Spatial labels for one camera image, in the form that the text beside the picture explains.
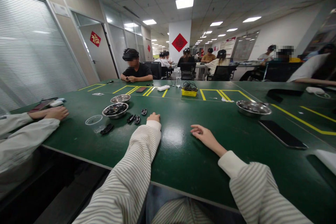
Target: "window blind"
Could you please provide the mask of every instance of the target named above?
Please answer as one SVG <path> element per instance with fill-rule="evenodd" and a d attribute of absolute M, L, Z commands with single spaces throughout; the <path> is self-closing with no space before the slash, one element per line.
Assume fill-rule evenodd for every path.
<path fill-rule="evenodd" d="M 0 0 L 0 105 L 12 110 L 85 86 L 46 2 Z"/>

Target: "yellow box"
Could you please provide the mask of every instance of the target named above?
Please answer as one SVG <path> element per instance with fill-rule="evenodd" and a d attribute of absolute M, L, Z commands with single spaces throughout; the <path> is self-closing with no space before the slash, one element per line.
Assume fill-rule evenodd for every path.
<path fill-rule="evenodd" d="M 185 91 L 184 89 L 182 89 L 182 95 L 196 97 L 197 91 Z"/>

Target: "black chair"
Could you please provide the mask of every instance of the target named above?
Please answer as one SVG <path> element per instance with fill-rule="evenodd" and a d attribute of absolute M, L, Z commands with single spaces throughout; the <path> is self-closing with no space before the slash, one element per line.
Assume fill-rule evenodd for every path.
<path fill-rule="evenodd" d="M 302 65 L 298 63 L 266 63 L 263 81 L 286 82 L 292 74 Z"/>
<path fill-rule="evenodd" d="M 153 79 L 161 79 L 161 62 L 146 61 L 144 64 L 149 66 Z"/>
<path fill-rule="evenodd" d="M 214 75 L 208 76 L 207 81 L 230 81 L 231 74 L 237 66 L 217 66 Z"/>
<path fill-rule="evenodd" d="M 192 81 L 195 79 L 196 63 L 180 63 L 180 69 L 182 72 L 181 79 Z"/>

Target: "plastic bottle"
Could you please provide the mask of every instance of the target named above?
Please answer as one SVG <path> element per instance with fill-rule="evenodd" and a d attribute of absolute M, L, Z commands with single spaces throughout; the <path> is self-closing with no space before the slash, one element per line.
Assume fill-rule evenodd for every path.
<path fill-rule="evenodd" d="M 178 88 L 181 86 L 181 78 L 182 78 L 181 68 L 177 68 L 176 86 Z"/>

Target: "white pillar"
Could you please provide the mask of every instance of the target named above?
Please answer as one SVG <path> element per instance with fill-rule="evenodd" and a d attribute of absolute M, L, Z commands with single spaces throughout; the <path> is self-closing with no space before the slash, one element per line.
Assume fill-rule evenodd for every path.
<path fill-rule="evenodd" d="M 183 50 L 187 47 L 190 47 L 190 31 L 191 31 L 191 20 L 169 23 L 169 55 L 172 58 L 172 60 L 176 63 L 183 55 Z M 187 41 L 187 43 L 183 47 L 183 49 L 179 52 L 178 50 L 175 49 L 172 43 L 180 33 Z"/>

